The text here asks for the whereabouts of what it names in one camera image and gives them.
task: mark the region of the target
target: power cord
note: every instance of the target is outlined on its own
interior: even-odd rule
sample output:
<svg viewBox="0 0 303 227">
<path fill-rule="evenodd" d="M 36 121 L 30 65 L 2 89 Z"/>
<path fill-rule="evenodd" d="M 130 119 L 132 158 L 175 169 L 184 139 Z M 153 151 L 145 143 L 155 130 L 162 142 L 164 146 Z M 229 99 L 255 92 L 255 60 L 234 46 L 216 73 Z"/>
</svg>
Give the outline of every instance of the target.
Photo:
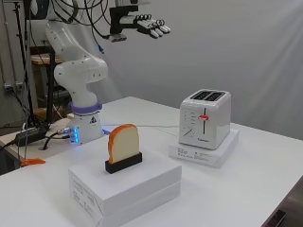
<svg viewBox="0 0 303 227">
<path fill-rule="evenodd" d="M 64 135 L 63 137 L 60 137 L 60 138 L 56 138 L 55 136 L 56 135 L 60 135 L 60 134 L 64 134 L 64 133 L 69 133 L 69 132 L 71 132 L 71 130 L 70 129 L 63 129 L 63 130 L 60 130 L 60 131 L 56 131 L 56 132 L 54 132 L 54 133 L 52 133 L 50 136 L 47 136 L 46 138 L 47 138 L 47 140 L 45 141 L 45 144 L 44 144 L 44 147 L 42 148 L 42 150 L 46 150 L 47 149 L 47 145 L 48 145 L 48 143 L 49 143 L 49 141 L 51 140 L 51 139 L 68 139 L 68 138 L 70 138 L 70 135 Z"/>
<path fill-rule="evenodd" d="M 14 145 L 16 142 L 17 142 L 17 140 L 14 139 L 14 140 L 10 141 L 9 143 L 5 144 L 3 147 L 0 148 L 0 152 L 1 152 L 4 148 L 7 148 L 7 147 L 9 147 L 9 146 L 11 146 L 11 145 Z"/>
</svg>

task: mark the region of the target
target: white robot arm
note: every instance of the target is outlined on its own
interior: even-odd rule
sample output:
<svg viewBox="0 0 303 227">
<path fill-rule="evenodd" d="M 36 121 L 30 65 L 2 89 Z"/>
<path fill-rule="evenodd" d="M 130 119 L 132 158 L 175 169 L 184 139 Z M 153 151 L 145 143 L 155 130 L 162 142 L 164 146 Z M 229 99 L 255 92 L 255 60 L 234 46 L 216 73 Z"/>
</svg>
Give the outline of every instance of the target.
<svg viewBox="0 0 303 227">
<path fill-rule="evenodd" d="M 102 105 L 98 103 L 96 95 L 87 89 L 86 84 L 105 79 L 108 73 L 105 61 L 83 49 L 68 28 L 74 21 L 81 23 L 77 19 L 79 10 L 85 10 L 95 32 L 111 42 L 125 41 L 126 36 L 121 33 L 125 28 L 137 29 L 154 39 L 170 33 L 163 20 L 155 21 L 150 15 L 129 15 L 129 12 L 138 11 L 138 5 L 146 4 L 142 0 L 116 0 L 116 7 L 110 8 L 110 34 L 102 35 L 95 27 L 93 16 L 89 14 L 89 9 L 100 5 L 104 15 L 102 1 L 99 0 L 96 4 L 93 1 L 88 6 L 87 0 L 84 0 L 84 7 L 80 7 L 77 0 L 31 1 L 33 17 L 38 20 L 48 19 L 45 30 L 47 39 L 55 52 L 64 59 L 64 63 L 56 67 L 54 76 L 72 97 L 71 109 L 75 117 L 68 127 L 72 129 L 71 140 L 76 144 L 90 142 L 103 134 L 98 118 Z"/>
</svg>

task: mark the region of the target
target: table surface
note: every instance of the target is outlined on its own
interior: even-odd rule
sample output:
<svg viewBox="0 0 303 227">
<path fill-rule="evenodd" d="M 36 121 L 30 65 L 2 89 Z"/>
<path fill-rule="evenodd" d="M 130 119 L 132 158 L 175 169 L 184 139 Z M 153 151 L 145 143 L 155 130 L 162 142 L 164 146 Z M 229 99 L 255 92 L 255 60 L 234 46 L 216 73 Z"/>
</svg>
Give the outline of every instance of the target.
<svg viewBox="0 0 303 227">
<path fill-rule="evenodd" d="M 169 141 L 177 138 L 178 109 L 127 97 L 105 104 L 101 116 L 108 130 L 137 125 L 141 146 L 165 156 Z M 221 168 L 176 160 L 183 166 L 181 197 L 125 226 L 261 226 L 303 174 L 303 141 L 232 128 L 240 130 L 240 141 Z M 96 157 L 90 148 L 107 142 L 105 136 L 47 158 L 45 165 L 1 176 L 0 226 L 91 226 L 69 199 L 67 169 Z"/>
</svg>

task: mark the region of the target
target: white toaster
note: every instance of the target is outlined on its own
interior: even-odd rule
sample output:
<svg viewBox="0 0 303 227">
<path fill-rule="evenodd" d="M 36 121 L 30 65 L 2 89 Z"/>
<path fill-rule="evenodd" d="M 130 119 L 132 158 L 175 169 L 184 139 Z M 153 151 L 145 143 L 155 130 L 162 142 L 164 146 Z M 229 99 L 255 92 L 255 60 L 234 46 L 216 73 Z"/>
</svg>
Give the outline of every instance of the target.
<svg viewBox="0 0 303 227">
<path fill-rule="evenodd" d="M 180 108 L 179 143 L 216 149 L 230 132 L 231 95 L 200 90 Z"/>
</svg>

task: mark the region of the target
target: box label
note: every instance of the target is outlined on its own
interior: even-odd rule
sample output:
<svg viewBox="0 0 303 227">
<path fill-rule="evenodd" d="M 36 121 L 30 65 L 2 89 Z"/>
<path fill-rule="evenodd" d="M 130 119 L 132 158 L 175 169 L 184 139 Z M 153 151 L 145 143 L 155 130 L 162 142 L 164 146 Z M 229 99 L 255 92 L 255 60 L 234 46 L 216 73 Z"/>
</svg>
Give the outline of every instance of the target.
<svg viewBox="0 0 303 227">
<path fill-rule="evenodd" d="M 209 154 L 188 150 L 185 148 L 179 148 L 172 145 L 169 146 L 169 156 L 208 165 L 213 165 L 218 160 L 218 157 L 216 156 L 211 156 Z"/>
</svg>

